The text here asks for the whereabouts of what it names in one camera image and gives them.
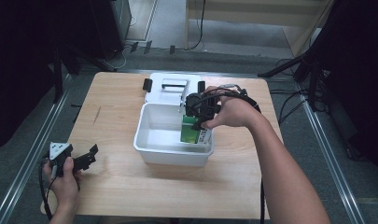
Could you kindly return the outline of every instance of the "human hand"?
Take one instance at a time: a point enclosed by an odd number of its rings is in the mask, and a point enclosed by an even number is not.
[[[217,94],[225,92],[225,90],[217,90],[217,87],[210,86],[204,93]],[[213,129],[220,125],[231,127],[248,127],[254,117],[261,114],[253,108],[250,103],[233,97],[221,96],[221,109],[214,119],[210,119],[201,124],[203,128]]]
[[[63,177],[56,177],[51,180],[50,161],[43,167],[43,173],[46,175],[49,183],[52,182],[51,190],[54,192],[58,201],[58,209],[63,209],[75,213],[78,207],[78,184],[81,179],[81,172],[72,173],[74,162],[71,157],[67,157],[63,165]]]

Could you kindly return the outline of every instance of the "white box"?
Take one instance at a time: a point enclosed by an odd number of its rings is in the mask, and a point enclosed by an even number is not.
[[[208,157],[214,151],[213,135],[211,134],[208,144],[180,142],[182,116],[185,111],[179,112],[179,109],[179,105],[165,102],[145,103],[142,106],[133,146],[145,162],[186,166],[206,165]]]

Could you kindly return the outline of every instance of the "container lid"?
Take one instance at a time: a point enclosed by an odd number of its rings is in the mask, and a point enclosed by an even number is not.
[[[145,96],[146,103],[181,105],[186,95],[198,91],[200,76],[178,73],[153,73],[151,92]]]

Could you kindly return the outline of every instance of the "white plastic container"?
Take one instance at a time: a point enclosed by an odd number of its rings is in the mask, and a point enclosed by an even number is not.
[[[211,135],[207,144],[180,142],[182,116],[179,105],[145,103],[142,106],[133,146],[149,163],[205,166],[214,151]]]

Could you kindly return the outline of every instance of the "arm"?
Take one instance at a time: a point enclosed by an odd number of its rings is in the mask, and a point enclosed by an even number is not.
[[[73,167],[73,159],[71,157],[66,158],[63,165],[63,177],[56,177],[51,185],[51,189],[57,197],[58,206],[50,223],[73,223],[78,207],[78,188],[76,179],[72,173]],[[43,172],[47,176],[49,183],[51,183],[49,161],[44,166]]]
[[[276,135],[271,123],[247,102],[221,97],[220,113],[202,124],[246,127],[259,155],[264,193],[273,223],[329,223],[314,187]]]

